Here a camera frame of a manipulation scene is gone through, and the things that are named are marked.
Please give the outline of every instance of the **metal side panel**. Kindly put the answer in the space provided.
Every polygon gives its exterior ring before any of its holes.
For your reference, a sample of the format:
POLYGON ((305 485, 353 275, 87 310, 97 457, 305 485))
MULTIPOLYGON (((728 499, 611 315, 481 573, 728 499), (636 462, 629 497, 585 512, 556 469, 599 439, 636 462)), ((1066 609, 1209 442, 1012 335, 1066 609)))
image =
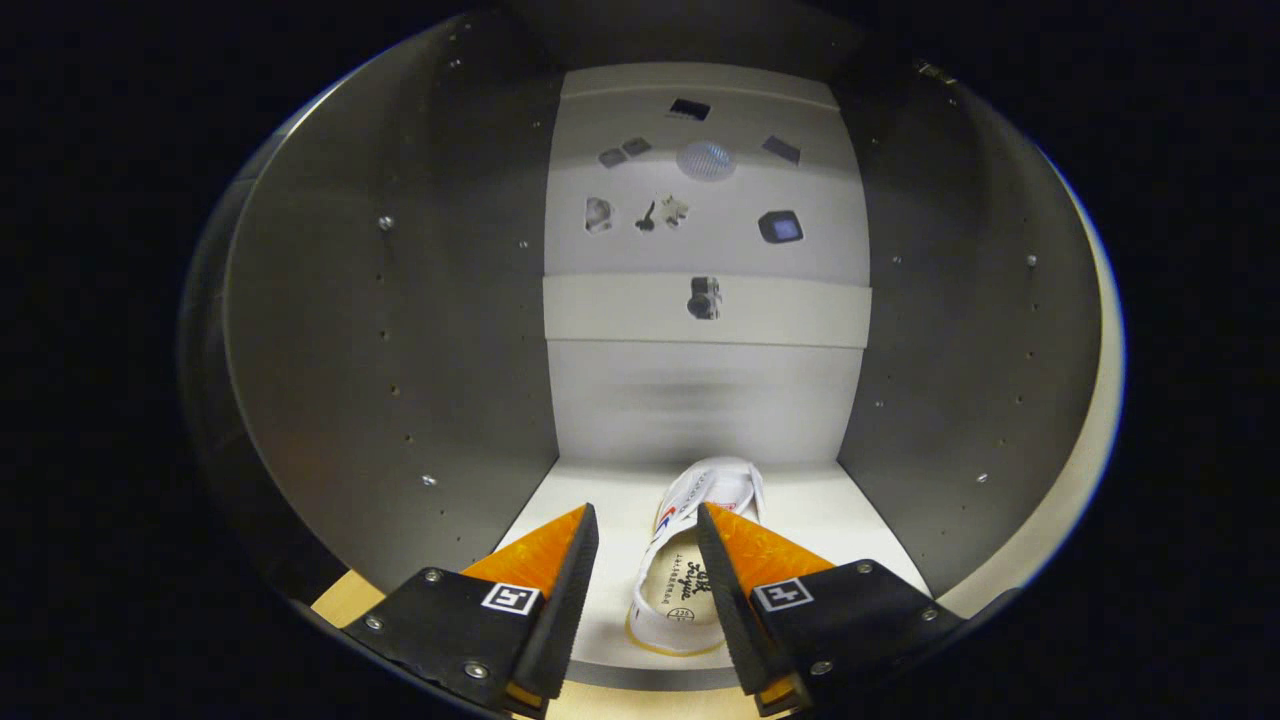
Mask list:
POLYGON ((448 20, 328 91, 239 224, 224 320, 246 425, 383 591, 488 553, 556 460, 540 238, 559 83, 512 18, 448 20))
POLYGON ((869 87, 836 87, 876 288, 838 459, 941 594, 1066 462, 1098 365, 1098 281, 1053 168, 986 102, 924 77, 869 87))

